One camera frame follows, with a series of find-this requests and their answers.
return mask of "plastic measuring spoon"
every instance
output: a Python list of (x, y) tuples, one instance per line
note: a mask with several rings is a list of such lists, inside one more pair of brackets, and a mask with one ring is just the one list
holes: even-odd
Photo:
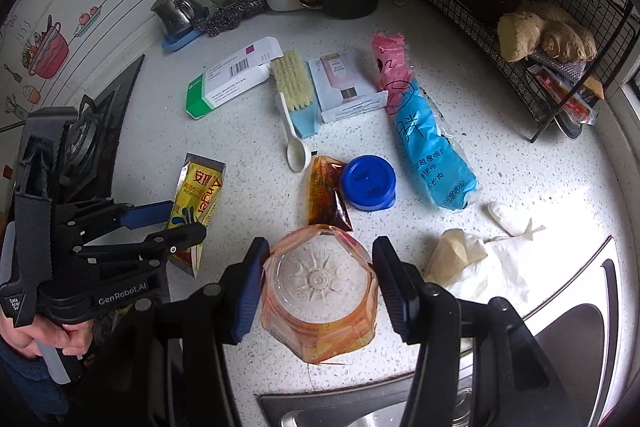
[(289, 162), (289, 167), (291, 167), (293, 172), (302, 172), (309, 166), (311, 150), (303, 140), (296, 136), (296, 131), (293, 129), (293, 123), (287, 110), (287, 103), (281, 92), (276, 94), (276, 105), (278, 105), (280, 110), (280, 115), (287, 131), (287, 139), (289, 139), (289, 145), (287, 145), (287, 161)]

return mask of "metal pitcher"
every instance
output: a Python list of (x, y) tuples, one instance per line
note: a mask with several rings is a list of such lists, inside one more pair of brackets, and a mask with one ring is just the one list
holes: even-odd
[(206, 17), (207, 10), (194, 0), (156, 0), (151, 7), (164, 25), (169, 38), (177, 39), (193, 30), (193, 22)]

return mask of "gas stove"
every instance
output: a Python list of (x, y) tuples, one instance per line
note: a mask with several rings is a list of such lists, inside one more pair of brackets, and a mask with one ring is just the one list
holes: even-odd
[(144, 58), (137, 58), (95, 100), (82, 97), (78, 120), (66, 139), (60, 203), (111, 196), (120, 130)]

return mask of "yellow yeast packet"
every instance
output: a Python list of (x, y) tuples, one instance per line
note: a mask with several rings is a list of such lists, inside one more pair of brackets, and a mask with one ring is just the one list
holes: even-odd
[[(222, 190), (226, 165), (222, 162), (188, 153), (175, 189), (174, 208), (166, 228), (173, 229), (196, 221), (209, 224), (216, 201)], [(169, 256), (169, 261), (181, 270), (197, 277), (202, 245)]]

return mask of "stainless steel sink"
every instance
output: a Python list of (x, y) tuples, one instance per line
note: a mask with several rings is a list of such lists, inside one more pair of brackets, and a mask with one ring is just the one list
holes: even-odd
[[(550, 299), (525, 317), (574, 403), (585, 427), (595, 427), (618, 402), (624, 368), (620, 338), (618, 259), (611, 237)], [(468, 425), (472, 353), (460, 360), (459, 404), (453, 425)], [(412, 375), (323, 393), (265, 395), (260, 406), (271, 427), (394, 427), (400, 425)]]

